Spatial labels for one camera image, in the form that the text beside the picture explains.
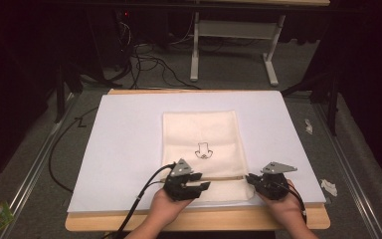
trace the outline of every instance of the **towel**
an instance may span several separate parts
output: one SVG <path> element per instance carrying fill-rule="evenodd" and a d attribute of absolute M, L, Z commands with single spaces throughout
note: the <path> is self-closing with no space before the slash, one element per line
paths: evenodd
<path fill-rule="evenodd" d="M 247 161 L 234 111 L 163 114 L 162 165 L 185 159 L 202 180 L 211 181 L 200 202 L 248 200 Z"/>

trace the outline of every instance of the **black drawing on cloth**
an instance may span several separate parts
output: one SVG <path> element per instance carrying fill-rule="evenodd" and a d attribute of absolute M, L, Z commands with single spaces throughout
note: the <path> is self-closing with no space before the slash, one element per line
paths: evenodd
<path fill-rule="evenodd" d="M 199 142 L 198 143 L 198 151 L 195 151 L 195 155 L 199 158 L 207 159 L 210 158 L 213 154 L 213 151 L 209 149 L 209 143 L 207 142 Z"/>

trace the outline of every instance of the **person's arm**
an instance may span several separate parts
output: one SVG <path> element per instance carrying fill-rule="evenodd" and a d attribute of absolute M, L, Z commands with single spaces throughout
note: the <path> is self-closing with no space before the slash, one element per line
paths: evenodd
<path fill-rule="evenodd" d="M 316 239 L 318 238 L 308 229 L 301 215 L 298 200 L 290 193 L 281 200 L 269 200 L 259 193 L 259 196 L 269 206 L 272 215 L 286 229 L 293 239 Z"/>
<path fill-rule="evenodd" d="M 159 232 L 188 206 L 192 200 L 173 201 L 164 189 L 158 190 L 151 201 L 150 211 L 144 221 L 125 238 L 151 239 L 156 238 Z"/>

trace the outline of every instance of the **folded cloth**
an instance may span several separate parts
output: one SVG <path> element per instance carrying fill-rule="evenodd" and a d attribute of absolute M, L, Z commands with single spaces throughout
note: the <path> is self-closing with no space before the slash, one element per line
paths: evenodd
<path fill-rule="evenodd" d="M 200 202 L 248 200 L 254 188 L 248 174 L 234 111 L 163 114 L 163 161 L 185 159 L 202 180 L 211 181 Z"/>

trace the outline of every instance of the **person's left hand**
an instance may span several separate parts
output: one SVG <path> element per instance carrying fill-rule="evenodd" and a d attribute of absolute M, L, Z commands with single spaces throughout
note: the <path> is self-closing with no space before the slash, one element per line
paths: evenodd
<path fill-rule="evenodd" d="M 188 206 L 193 200 L 173 201 L 161 188 L 159 189 L 151 201 L 150 211 L 146 220 L 157 223 L 161 228 L 172 223 L 179 213 Z"/>

